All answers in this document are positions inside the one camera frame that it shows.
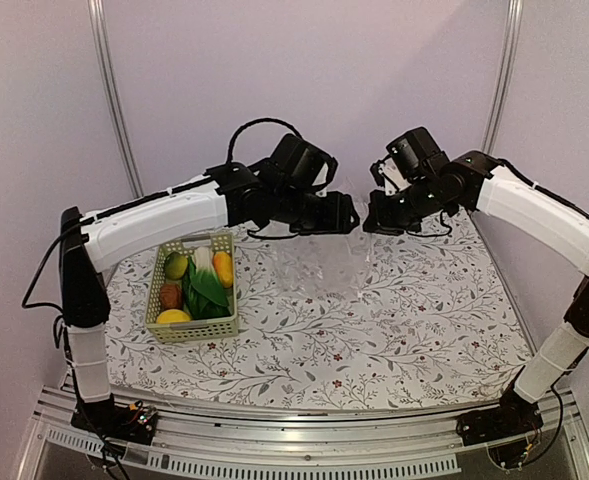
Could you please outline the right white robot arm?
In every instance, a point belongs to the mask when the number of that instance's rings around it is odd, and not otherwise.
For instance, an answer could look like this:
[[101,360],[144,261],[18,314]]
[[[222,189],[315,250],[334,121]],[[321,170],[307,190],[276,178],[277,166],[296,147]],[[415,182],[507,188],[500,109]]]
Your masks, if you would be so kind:
[[491,427],[511,436],[538,401],[589,350],[589,216],[517,173],[504,159],[479,151],[456,160],[392,154],[371,168],[365,230],[419,234],[422,221],[460,209],[478,216],[497,261],[529,315],[540,314],[538,349],[503,395]]

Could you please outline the green plastic basket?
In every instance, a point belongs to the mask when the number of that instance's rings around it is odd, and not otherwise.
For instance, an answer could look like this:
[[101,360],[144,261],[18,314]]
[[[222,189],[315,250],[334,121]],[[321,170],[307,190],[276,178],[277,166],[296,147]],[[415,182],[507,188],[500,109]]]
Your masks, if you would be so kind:
[[239,333],[234,240],[229,230],[158,247],[145,326],[166,344]]

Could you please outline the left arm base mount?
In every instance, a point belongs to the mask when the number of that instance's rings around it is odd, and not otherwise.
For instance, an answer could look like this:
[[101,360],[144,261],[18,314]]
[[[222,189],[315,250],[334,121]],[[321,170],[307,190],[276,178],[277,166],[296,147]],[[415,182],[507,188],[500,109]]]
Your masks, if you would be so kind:
[[158,423],[158,410],[141,400],[118,405],[114,396],[98,402],[77,399],[71,425],[99,438],[116,439],[150,446]]

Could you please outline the yellow lemon toy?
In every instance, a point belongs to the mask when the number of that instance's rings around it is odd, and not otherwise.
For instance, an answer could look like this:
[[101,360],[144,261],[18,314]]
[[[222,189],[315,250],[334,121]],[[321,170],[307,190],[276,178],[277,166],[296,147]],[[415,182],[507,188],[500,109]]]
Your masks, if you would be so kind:
[[178,324],[178,323],[188,323],[191,322],[191,316],[183,310],[180,309],[168,309],[161,312],[158,317],[156,318],[156,323],[158,325],[171,325],[171,324]]

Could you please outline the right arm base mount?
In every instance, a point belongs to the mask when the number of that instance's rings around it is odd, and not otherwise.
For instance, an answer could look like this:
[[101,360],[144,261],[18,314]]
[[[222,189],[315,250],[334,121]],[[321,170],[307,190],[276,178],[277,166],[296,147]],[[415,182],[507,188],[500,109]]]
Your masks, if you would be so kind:
[[521,398],[510,386],[497,406],[471,410],[456,419],[456,433],[465,446],[534,432],[543,426],[538,404]]

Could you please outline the brown kiwi toy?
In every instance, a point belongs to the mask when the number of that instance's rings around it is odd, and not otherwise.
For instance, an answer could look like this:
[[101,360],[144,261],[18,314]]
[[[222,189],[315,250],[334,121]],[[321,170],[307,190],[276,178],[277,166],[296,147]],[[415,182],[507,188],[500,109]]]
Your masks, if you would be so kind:
[[166,283],[159,290],[159,301],[163,310],[181,310],[183,294],[178,284]]

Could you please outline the bok choy toy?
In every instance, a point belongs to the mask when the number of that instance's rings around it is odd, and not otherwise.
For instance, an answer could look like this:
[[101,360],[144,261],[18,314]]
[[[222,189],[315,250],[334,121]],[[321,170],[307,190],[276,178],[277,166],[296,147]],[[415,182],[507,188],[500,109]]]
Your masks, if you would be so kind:
[[182,279],[184,303],[193,320],[208,320],[230,316],[224,287],[213,267],[209,247],[197,247],[189,256],[188,270]]

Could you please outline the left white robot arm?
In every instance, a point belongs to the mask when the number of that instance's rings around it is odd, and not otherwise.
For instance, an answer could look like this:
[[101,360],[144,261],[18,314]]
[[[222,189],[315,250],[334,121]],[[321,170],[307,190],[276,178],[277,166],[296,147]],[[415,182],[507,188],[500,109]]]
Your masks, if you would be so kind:
[[102,434],[122,426],[109,400],[105,325],[110,301],[103,272],[171,240],[253,222],[276,221],[294,234],[348,234],[359,224],[350,195],[321,193],[276,175],[271,182],[240,163],[209,168],[192,180],[138,200],[61,219],[59,277],[70,359],[85,419]]

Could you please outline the clear zip top bag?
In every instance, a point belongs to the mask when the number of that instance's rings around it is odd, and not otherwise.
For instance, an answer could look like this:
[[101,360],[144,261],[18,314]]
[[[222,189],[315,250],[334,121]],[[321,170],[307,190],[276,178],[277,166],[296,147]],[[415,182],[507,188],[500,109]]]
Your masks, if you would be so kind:
[[280,292],[299,298],[362,295],[374,268],[375,237],[363,230],[366,204],[353,203],[359,226],[349,234],[292,234],[288,225],[278,222],[277,238],[269,244],[271,275]]

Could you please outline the green yellow mango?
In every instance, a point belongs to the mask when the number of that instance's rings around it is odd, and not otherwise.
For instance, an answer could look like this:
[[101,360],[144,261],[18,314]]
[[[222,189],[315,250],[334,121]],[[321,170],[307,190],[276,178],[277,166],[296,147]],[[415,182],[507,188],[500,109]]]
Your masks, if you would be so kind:
[[173,251],[164,260],[164,274],[168,280],[181,280],[188,270],[189,259],[184,254]]

